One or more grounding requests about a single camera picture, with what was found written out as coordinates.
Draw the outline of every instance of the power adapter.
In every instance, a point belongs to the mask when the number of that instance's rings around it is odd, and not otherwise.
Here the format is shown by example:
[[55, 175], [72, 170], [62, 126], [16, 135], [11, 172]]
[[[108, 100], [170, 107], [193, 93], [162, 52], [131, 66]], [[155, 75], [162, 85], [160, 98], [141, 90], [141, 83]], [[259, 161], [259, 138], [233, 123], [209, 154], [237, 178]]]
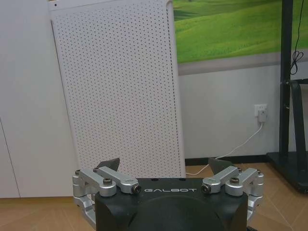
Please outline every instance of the power adapter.
[[258, 110], [258, 122], [264, 123], [268, 118], [267, 110]]

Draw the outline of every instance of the green grass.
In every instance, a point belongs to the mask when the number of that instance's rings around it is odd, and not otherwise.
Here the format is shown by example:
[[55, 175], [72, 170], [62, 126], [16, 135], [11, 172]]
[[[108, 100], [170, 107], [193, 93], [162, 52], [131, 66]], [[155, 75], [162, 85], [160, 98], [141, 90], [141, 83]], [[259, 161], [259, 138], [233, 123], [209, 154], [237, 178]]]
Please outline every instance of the green grass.
[[[281, 0], [173, 2], [179, 63], [280, 50]], [[295, 0], [294, 43], [300, 3]], [[304, 4], [299, 47], [308, 47], [308, 4]]]

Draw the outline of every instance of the white perforated panel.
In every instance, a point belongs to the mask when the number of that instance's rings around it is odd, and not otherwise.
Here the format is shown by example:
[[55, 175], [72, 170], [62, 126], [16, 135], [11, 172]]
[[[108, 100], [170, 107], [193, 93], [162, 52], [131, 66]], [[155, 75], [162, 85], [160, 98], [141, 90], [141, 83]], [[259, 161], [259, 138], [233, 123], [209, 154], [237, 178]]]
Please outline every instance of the white perforated panel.
[[80, 166], [120, 157], [135, 177], [183, 176], [172, 6], [62, 2], [51, 17]]

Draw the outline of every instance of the bolt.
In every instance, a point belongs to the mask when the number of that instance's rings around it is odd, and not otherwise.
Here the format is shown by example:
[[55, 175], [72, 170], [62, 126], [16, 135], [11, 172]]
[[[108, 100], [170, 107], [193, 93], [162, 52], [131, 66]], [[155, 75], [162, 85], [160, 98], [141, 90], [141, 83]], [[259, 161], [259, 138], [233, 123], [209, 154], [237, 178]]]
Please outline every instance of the bolt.
[[133, 194], [139, 194], [141, 192], [141, 186], [138, 184], [135, 184], [132, 188], [131, 188], [131, 192]]
[[239, 184], [240, 179], [238, 179], [237, 177], [232, 177], [232, 178], [230, 178], [230, 183], [231, 184]]
[[104, 185], [112, 185], [112, 180], [110, 178], [104, 178], [103, 179], [103, 184]]
[[208, 194], [210, 194], [211, 193], [211, 186], [210, 185], [208, 185], [208, 184], [203, 184], [202, 186], [201, 186], [201, 191], [204, 193], [204, 194], [206, 194], [206, 195], [208, 195]]

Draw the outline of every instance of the black metal frame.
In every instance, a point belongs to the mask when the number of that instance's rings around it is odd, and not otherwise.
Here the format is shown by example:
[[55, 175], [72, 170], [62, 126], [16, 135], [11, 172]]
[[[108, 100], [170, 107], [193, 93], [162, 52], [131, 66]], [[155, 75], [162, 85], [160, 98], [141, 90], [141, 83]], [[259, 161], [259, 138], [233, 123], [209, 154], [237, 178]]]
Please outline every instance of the black metal frame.
[[[303, 103], [300, 84], [308, 79], [291, 80], [293, 0], [282, 0], [281, 82], [279, 152], [268, 153], [273, 166], [300, 192], [308, 193], [308, 163]], [[292, 90], [296, 152], [289, 152], [289, 111]]]

